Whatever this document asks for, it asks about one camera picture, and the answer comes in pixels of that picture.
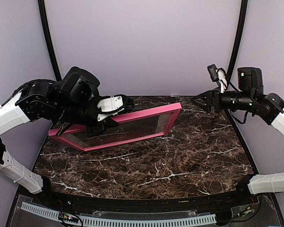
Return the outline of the pink wooden picture frame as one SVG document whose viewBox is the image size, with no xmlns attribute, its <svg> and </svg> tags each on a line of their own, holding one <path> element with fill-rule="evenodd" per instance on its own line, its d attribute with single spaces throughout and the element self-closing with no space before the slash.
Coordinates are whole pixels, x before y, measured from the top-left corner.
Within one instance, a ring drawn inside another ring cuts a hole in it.
<svg viewBox="0 0 284 227">
<path fill-rule="evenodd" d="M 122 115 L 117 115 L 117 116 L 112 117 L 112 120 L 114 120 L 116 123 L 118 123 L 120 125 L 122 123 L 131 122 L 131 121 L 135 121 L 135 120 L 139 120 L 139 119 L 144 119 L 144 118 L 151 117 L 151 116 L 171 113 L 168 126 L 166 127 L 166 130 L 165 130 L 164 135 L 163 135 L 163 136 L 166 136 L 166 135 L 168 135 L 173 124 L 175 123 L 181 109 L 182 109 L 181 103 L 174 103 L 174 104 L 154 107 L 154 108 L 151 108 L 151 109 L 140 110 L 140 111 L 136 111 L 136 112 L 132 112 L 132 113 L 128 113 L 128 114 L 126 113 L 126 114 L 122 114 Z M 58 136 L 58 131 L 59 131 L 59 129 L 49 130 L 48 136 L 55 139 L 58 142 L 66 144 L 66 145 L 68 145 L 68 146 L 70 146 L 70 147 L 72 147 L 72 148 L 74 148 L 78 151 L 87 152 L 85 150 L 82 150 L 82 149 L 74 146 L 74 145 L 69 145 L 67 143 L 67 141 L 62 137 L 64 134 L 86 131 L 85 126 L 73 125 L 68 130 L 66 130 L 66 132 L 64 132 L 62 134 L 62 136 Z"/>
</svg>

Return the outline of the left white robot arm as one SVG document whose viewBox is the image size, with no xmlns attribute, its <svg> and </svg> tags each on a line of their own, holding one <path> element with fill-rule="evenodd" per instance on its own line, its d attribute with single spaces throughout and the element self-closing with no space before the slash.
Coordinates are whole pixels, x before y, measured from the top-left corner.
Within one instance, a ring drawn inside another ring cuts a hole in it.
<svg viewBox="0 0 284 227">
<path fill-rule="evenodd" d="M 124 95 L 100 96 L 98 86 L 97 79 L 85 76 L 57 82 L 36 79 L 21 85 L 0 105 L 0 172 L 31 194 L 38 194 L 47 206 L 57 203 L 51 181 L 19 163 L 7 151 L 1 136 L 40 118 L 67 123 L 59 129 L 59 135 L 74 124 L 85 125 L 92 135 L 99 135 L 107 126 L 117 125 L 111 117 L 125 110 L 128 98 Z"/>
</svg>

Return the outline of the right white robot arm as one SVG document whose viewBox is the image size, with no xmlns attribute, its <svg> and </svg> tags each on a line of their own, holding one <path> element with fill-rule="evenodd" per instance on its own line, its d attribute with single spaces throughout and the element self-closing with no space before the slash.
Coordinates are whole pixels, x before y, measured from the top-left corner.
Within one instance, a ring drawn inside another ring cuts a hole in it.
<svg viewBox="0 0 284 227">
<path fill-rule="evenodd" d="M 204 111 L 245 111 L 259 116 L 284 136 L 284 100 L 275 93 L 264 95 L 255 89 L 251 92 L 209 90 L 191 99 L 192 104 Z M 248 175 L 237 184 L 232 201 L 242 205 L 250 195 L 284 192 L 284 172 L 267 175 Z"/>
</svg>

